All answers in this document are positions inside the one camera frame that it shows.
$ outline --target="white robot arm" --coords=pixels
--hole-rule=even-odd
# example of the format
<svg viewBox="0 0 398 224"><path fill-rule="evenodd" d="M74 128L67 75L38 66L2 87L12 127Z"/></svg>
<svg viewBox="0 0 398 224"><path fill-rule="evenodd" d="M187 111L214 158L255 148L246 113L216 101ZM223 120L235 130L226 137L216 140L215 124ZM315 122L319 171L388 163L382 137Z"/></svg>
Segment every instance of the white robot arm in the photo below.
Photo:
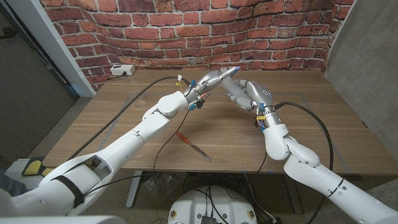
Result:
<svg viewBox="0 0 398 224"><path fill-rule="evenodd" d="M288 135L286 125L272 105L271 93L264 85L246 80L232 82L227 78L222 86L240 107L256 109L257 118L262 120L266 151L278 161L288 158L284 165L287 175L328 197L357 223L397 223L397 211L320 164L315 152Z"/></svg>
<svg viewBox="0 0 398 224"><path fill-rule="evenodd" d="M5 209L0 217L78 215L86 210L105 190L114 175L145 143L162 134L178 111L201 107L207 92L224 78L234 75L239 67L212 71L183 94L179 91L162 97L145 113L142 122L105 149L64 162L51 171L36 189L18 197L0 191Z"/></svg>

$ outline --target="gray wall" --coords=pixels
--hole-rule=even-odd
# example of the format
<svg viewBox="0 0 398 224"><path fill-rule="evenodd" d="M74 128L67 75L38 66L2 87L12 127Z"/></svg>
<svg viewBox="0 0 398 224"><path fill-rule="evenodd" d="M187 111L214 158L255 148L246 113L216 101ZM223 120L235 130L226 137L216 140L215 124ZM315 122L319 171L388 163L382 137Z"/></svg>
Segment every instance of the gray wall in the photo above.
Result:
<svg viewBox="0 0 398 224"><path fill-rule="evenodd" d="M326 77L398 161L398 1L357 1Z"/></svg>

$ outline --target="white power strip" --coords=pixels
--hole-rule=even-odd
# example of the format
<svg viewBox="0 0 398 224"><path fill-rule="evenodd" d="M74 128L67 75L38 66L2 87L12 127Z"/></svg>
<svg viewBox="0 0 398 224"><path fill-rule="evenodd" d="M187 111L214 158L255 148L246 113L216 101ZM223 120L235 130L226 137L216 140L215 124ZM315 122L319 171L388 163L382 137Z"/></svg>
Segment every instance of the white power strip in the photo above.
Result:
<svg viewBox="0 0 398 224"><path fill-rule="evenodd" d="M111 68L112 75L123 75L126 72L126 75L132 75L136 71L133 65L113 65Z"/></svg>

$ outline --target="red brick wall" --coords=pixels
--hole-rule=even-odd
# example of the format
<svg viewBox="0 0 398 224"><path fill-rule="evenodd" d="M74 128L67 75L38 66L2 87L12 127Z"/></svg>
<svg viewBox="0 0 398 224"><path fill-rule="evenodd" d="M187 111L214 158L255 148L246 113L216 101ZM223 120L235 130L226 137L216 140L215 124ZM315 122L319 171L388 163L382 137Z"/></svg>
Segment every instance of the red brick wall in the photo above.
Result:
<svg viewBox="0 0 398 224"><path fill-rule="evenodd" d="M136 69L326 70L354 0L41 0L95 90Z"/></svg>

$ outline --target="wooden table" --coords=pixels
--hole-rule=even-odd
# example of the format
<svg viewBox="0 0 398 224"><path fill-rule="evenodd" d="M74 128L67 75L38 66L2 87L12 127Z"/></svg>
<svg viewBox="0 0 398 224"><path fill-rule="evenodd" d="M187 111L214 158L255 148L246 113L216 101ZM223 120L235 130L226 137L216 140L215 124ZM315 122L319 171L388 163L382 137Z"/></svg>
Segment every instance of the wooden table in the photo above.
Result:
<svg viewBox="0 0 398 224"><path fill-rule="evenodd" d="M106 124L126 102L129 92L141 82L140 89L157 78L183 75L186 79L198 80L207 71L136 71L132 77L108 81L90 101L79 117L69 127L44 160L44 165L55 167L65 162L74 151ZM398 163L384 149L373 133L365 127L354 111L337 94L326 78L319 72L308 71L242 71L234 79L245 79L265 84L274 98L274 103L292 101L311 109L326 124L335 150L334 171L339 174L397 175ZM136 107L133 103L118 119L95 139L81 154L95 152L107 146L142 119L142 115L161 96L179 90L176 80L165 80L145 93L146 105ZM317 122L308 114L292 106L278 110L290 135L313 149L328 166L329 151L326 137ZM172 119L168 130L148 142L125 165L124 168L152 170L160 147L175 132L185 111ZM200 110L191 111L180 132L210 157L207 162L178 137L174 137L161 151L156 170L197 172L255 172L265 156L264 135L254 127L255 115L246 112L225 95L218 87L211 91ZM262 173L284 173L285 161L266 159Z"/></svg>

